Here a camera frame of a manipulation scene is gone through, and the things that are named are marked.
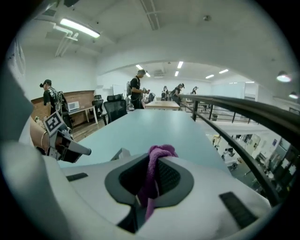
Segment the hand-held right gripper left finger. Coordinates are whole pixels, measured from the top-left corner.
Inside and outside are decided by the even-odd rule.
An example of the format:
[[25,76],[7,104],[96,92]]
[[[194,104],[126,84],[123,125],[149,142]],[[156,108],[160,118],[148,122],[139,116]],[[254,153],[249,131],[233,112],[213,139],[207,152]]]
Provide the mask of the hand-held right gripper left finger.
[[53,193],[67,221],[68,234],[63,240],[147,240],[133,234],[118,224],[125,224],[134,211],[129,203],[117,202],[109,193],[111,190],[129,197],[131,195],[120,185],[118,177],[106,180],[107,175],[122,167],[130,167],[141,160],[148,160],[147,154],[125,157],[96,165],[61,169],[53,164]]

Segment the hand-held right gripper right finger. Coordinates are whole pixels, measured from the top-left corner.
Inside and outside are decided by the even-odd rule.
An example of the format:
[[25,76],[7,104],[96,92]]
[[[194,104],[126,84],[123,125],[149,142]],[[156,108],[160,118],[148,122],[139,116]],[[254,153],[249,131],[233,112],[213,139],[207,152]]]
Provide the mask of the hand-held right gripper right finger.
[[237,223],[220,194],[233,192],[256,216],[271,212],[269,201],[229,174],[184,159],[167,160],[189,170],[194,186],[178,205],[154,210],[141,227],[140,236],[151,240],[218,240],[235,235]]

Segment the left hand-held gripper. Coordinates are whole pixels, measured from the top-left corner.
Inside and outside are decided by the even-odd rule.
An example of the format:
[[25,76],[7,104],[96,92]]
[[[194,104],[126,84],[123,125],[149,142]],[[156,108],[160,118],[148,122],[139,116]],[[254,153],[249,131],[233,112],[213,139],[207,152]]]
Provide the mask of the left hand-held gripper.
[[[91,154],[90,148],[84,147],[73,140],[72,129],[66,125],[57,111],[44,121],[44,126],[49,134],[47,156],[65,162],[77,162],[82,155],[89,156]],[[66,140],[66,143],[63,143],[63,138],[69,139]]]

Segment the purple cloth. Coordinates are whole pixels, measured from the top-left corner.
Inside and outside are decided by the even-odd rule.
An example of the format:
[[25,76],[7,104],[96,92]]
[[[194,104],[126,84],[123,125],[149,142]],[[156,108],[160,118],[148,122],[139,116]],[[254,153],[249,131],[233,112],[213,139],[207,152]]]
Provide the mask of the purple cloth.
[[154,200],[159,196],[158,184],[155,180],[157,161],[161,157],[178,157],[177,153],[175,152],[175,148],[168,144],[151,146],[148,151],[148,155],[149,163],[146,171],[145,182],[137,194],[137,199],[140,205],[146,208],[146,222],[153,214]]

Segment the person's left forearm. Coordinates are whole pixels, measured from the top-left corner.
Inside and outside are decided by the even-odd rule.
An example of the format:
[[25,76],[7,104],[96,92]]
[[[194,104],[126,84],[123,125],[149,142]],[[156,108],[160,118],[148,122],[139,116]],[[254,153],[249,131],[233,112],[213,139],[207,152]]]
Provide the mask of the person's left forearm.
[[38,125],[31,117],[30,119],[30,137],[35,147],[39,147],[44,150],[45,154],[49,149],[49,134]]

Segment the black mesh office chair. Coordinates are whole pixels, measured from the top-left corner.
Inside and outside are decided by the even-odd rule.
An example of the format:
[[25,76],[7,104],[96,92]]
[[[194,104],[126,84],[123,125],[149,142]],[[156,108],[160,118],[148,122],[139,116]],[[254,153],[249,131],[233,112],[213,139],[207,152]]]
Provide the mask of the black mesh office chair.
[[108,124],[127,114],[127,103],[122,94],[111,95],[104,102],[104,108],[108,117]]

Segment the white whiteboard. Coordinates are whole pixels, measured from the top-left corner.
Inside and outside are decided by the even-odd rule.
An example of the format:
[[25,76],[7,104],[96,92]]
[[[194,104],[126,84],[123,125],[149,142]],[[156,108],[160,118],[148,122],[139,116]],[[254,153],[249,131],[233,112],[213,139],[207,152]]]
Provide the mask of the white whiteboard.
[[112,92],[113,92],[113,95],[122,94],[123,96],[126,96],[126,94],[127,94],[126,84],[125,85],[113,84]]

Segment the white studded t-shirt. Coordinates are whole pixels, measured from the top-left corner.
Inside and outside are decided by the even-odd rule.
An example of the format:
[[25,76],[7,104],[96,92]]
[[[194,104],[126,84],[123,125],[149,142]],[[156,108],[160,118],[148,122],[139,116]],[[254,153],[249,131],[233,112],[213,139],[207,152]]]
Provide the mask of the white studded t-shirt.
[[0,152],[9,143],[33,146],[32,103],[7,65],[0,71]]

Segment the wooden table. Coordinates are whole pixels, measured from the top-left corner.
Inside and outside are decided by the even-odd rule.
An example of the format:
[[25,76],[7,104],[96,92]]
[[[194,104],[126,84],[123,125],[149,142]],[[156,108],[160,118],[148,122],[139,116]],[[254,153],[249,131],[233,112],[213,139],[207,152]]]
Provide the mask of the wooden table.
[[178,111],[180,106],[174,101],[152,101],[145,105],[145,109]]

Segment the black metal railing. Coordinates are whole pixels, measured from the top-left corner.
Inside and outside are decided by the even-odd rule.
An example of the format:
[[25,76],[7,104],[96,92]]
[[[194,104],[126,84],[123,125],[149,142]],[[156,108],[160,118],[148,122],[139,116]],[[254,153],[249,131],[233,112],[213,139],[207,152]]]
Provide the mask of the black metal railing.
[[219,106],[233,112],[234,114],[238,113],[249,120],[254,120],[256,123],[267,127],[280,137],[287,140],[287,142],[299,152],[299,157],[300,116],[275,106],[238,98],[199,95],[182,95],[181,97],[192,100],[192,107],[185,103],[181,103],[180,105],[191,111],[193,114],[193,120],[196,120],[197,117],[202,119],[210,127],[216,130],[216,132],[220,134],[234,150],[237,151],[255,178],[258,180],[271,206],[276,206],[281,203],[282,200],[278,195],[275,185],[271,183],[271,180],[263,172],[263,169],[253,159],[253,157],[246,152],[245,149],[238,145],[231,136],[229,136],[225,131],[218,127],[214,121],[211,120],[211,115],[213,107]]

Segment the long ceiling tube light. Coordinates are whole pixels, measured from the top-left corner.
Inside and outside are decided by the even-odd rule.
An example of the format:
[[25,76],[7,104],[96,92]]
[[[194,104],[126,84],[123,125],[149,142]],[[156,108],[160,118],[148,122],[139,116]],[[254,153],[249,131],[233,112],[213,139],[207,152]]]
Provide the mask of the long ceiling tube light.
[[63,26],[66,26],[66,27],[70,27],[72,29],[75,29],[75,30],[78,30],[80,32],[83,32],[93,38],[99,38],[100,37],[100,34],[98,32],[96,32],[95,30],[92,30],[84,25],[81,25],[77,22],[74,22],[72,20],[69,20],[69,19],[66,19],[66,18],[63,18],[61,21],[60,21],[60,24],[63,25]]

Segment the row of ceiling panel lights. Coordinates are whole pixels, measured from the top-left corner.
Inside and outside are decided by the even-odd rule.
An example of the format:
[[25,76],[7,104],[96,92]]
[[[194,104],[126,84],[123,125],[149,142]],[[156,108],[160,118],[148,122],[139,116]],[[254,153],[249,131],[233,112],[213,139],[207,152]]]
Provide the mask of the row of ceiling panel lights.
[[168,62],[153,62],[136,64],[138,70],[145,70],[148,77],[162,78],[164,76],[173,77],[196,77],[200,79],[210,79],[217,75],[222,75],[229,72],[229,69],[224,67],[216,67],[207,64],[191,63],[184,61],[168,61]]

